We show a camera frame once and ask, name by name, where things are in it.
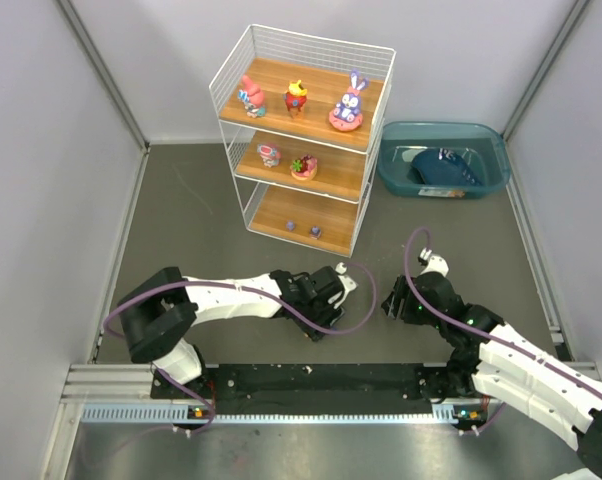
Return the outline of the pink rabbit toy blue bow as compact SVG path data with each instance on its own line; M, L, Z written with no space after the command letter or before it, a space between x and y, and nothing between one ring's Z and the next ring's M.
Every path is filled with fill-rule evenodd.
M248 117L261 118L265 116L264 92L248 75L243 75L241 78L241 88L238 91L237 98L242 102Z

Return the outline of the yellow bear ice cream cone toy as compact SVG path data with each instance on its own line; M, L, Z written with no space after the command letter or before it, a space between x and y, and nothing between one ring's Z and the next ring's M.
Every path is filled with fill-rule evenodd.
M283 94L284 103L288 114L296 118L303 113L303 107L307 102L308 90L303 86L301 80L290 82Z

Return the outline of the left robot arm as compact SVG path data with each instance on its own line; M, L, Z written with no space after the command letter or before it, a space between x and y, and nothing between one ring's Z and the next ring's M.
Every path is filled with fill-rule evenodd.
M181 385L207 376L198 348L184 339L191 327L241 317L293 320L313 341L343 316L356 282L344 265L310 274L274 270L239 280L205 281L166 267L124 297L143 299L119 314L130 359L152 364Z

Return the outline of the pink toy with goggles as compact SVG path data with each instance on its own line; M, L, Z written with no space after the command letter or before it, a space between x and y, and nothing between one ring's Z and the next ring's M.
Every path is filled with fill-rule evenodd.
M280 150L273 144L261 143L257 145L257 153L267 168L279 165L281 160Z

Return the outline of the pink bear donut toy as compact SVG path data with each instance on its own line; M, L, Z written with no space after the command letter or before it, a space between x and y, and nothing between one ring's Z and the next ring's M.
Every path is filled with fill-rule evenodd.
M309 154L294 159L290 166L291 176L299 181L312 180L317 171L318 159Z

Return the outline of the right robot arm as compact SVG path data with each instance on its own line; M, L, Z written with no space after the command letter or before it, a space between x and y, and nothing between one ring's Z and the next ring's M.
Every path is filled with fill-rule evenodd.
M465 302L436 272L399 276L382 311L428 325L452 346L434 395L485 395L553 432L602 479L602 382L533 345L493 311Z

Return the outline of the purple bunny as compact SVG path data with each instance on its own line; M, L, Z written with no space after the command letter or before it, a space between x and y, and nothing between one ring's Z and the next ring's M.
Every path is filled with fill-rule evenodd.
M351 132L363 122L361 92L369 86L369 80L360 72L350 72L350 84L339 102L329 113L330 125L341 132Z

